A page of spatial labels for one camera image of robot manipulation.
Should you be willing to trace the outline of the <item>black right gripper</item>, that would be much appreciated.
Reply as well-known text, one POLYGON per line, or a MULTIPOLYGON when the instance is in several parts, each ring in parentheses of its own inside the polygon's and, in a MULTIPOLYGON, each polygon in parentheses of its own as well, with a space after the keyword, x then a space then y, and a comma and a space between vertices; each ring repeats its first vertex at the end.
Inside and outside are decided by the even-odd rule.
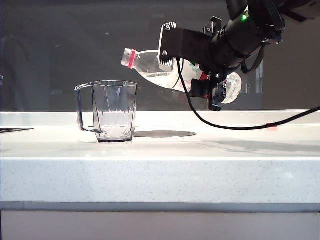
POLYGON ((208 98, 208 109, 220 111, 222 108, 219 104, 226 99, 227 95, 225 72, 223 70, 212 72, 202 65, 200 65, 200 69, 204 74, 208 75, 208 79, 198 80, 193 78, 189 95, 196 98, 208 98))

